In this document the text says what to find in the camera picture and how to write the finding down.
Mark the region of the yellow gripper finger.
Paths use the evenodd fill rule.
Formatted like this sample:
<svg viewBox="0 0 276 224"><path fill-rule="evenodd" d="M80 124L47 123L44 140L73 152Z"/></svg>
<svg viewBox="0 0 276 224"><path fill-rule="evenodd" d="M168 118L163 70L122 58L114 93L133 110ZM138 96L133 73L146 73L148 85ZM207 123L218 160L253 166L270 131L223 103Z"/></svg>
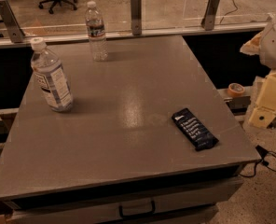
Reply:
<svg viewBox="0 0 276 224"><path fill-rule="evenodd" d="M276 118L276 70L263 81L249 123L257 128L267 128Z"/></svg>

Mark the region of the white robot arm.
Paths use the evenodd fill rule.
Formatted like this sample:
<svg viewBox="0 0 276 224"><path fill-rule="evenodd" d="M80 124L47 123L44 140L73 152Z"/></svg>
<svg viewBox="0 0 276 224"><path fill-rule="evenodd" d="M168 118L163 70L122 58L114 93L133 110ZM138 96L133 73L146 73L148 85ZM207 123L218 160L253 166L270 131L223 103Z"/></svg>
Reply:
<svg viewBox="0 0 276 224"><path fill-rule="evenodd" d="M267 128L276 118L276 14L271 17L262 32L241 46L240 52L258 55L260 63L270 69L249 118L251 125Z"/></svg>

